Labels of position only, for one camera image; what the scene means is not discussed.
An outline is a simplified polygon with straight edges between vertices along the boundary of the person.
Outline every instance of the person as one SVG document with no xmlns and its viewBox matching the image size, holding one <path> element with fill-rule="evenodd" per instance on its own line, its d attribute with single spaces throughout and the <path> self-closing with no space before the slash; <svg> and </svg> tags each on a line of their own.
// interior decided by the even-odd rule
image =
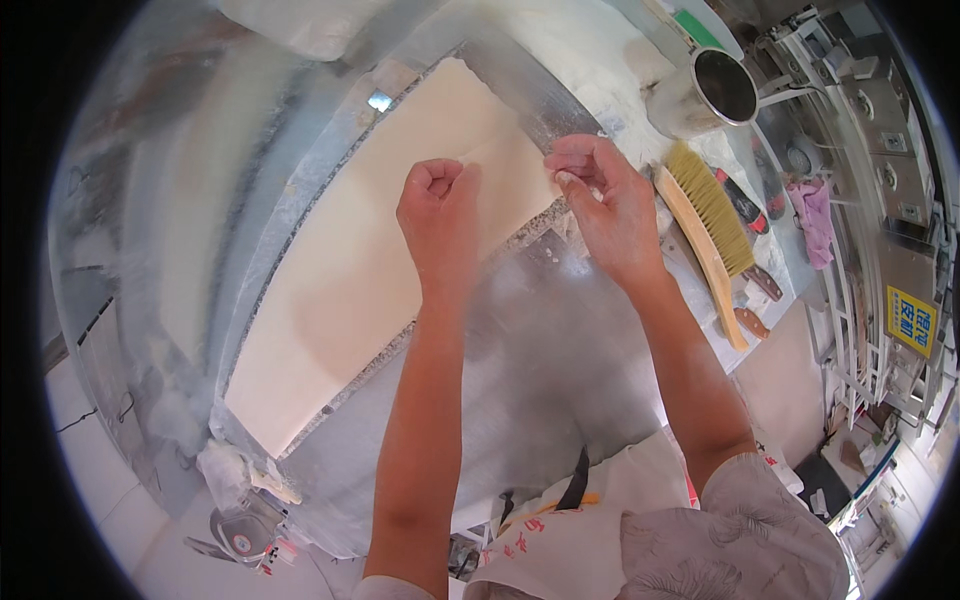
<svg viewBox="0 0 960 600">
<path fill-rule="evenodd" d="M 610 516 L 601 501 L 515 520 L 498 538 L 503 547 L 491 545 L 496 560 L 473 574 L 486 584 L 471 580 L 466 597 L 844 598 L 849 571 L 837 539 L 756 453 L 746 409 L 663 265 L 650 181 L 609 139 L 574 134 L 553 149 L 544 165 L 590 255 L 642 322 L 702 510 L 687 502 Z M 481 177 L 473 164 L 418 163 L 396 210 L 423 304 L 377 464 L 370 554 L 355 599 L 447 595 Z"/>
</svg>

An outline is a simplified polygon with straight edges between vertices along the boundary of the brush bristles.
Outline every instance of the brush bristles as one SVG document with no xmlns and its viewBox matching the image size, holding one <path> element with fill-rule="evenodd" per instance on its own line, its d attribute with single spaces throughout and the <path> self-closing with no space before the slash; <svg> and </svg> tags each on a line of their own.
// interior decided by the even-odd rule
<svg viewBox="0 0 960 600">
<path fill-rule="evenodd" d="M 754 251 L 740 226 L 736 210 L 700 157 L 683 142 L 677 142 L 667 155 L 666 168 L 707 227 L 727 274 L 735 277 L 754 266 Z"/>
</svg>

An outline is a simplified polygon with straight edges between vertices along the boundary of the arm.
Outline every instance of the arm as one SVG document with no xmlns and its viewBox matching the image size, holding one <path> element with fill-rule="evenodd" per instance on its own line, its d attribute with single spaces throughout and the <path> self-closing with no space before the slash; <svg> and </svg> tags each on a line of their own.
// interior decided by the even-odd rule
<svg viewBox="0 0 960 600">
<path fill-rule="evenodd" d="M 544 164 L 557 171 L 593 259 L 643 323 L 666 416 L 702 493 L 717 467 L 756 446 L 739 394 L 663 266 L 653 186 L 610 140 L 594 135 L 557 140 Z"/>
<path fill-rule="evenodd" d="M 476 277 L 480 173 L 455 160 L 414 165 L 396 217 L 423 304 L 376 467 L 364 577 L 390 575 L 446 598 L 450 517 L 460 479 L 464 317 Z"/>
</svg>

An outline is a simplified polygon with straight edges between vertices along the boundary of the hand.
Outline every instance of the hand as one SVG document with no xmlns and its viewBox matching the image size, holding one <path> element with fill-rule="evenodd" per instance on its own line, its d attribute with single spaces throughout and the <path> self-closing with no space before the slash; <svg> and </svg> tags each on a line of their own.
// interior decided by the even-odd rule
<svg viewBox="0 0 960 600">
<path fill-rule="evenodd" d="M 628 292 L 665 272 L 654 190 L 606 138 L 576 133 L 553 142 L 544 166 L 577 218 L 587 249 Z M 590 192 L 596 188 L 603 201 Z"/>
<path fill-rule="evenodd" d="M 477 207 L 481 172 L 437 158 L 410 169 L 396 219 L 417 266 L 423 303 L 463 308 L 477 273 Z"/>
</svg>

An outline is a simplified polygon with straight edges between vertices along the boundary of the wooden brush handle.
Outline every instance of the wooden brush handle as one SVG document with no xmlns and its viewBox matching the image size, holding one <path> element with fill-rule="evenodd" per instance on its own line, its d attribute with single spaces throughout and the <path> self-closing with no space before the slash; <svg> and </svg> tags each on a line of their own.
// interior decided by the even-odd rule
<svg viewBox="0 0 960 600">
<path fill-rule="evenodd" d="M 727 269 L 723 266 L 723 260 L 720 258 L 720 252 L 710 239 L 707 233 L 707 227 L 697 215 L 696 209 L 690 203 L 680 185 L 677 183 L 666 167 L 658 167 L 657 174 L 654 177 L 654 185 L 657 191 L 663 197 L 663 201 L 670 208 L 673 217 L 684 230 L 686 239 L 693 247 L 700 266 L 704 269 L 704 275 L 707 276 L 707 283 L 710 286 L 710 292 L 713 294 L 713 302 L 717 306 L 717 314 L 720 316 L 720 324 L 723 326 L 724 334 L 730 345 L 737 352 L 744 352 L 750 347 L 746 338 L 740 332 L 740 325 L 733 314 L 732 286 L 730 276 L 727 275 Z"/>
</svg>

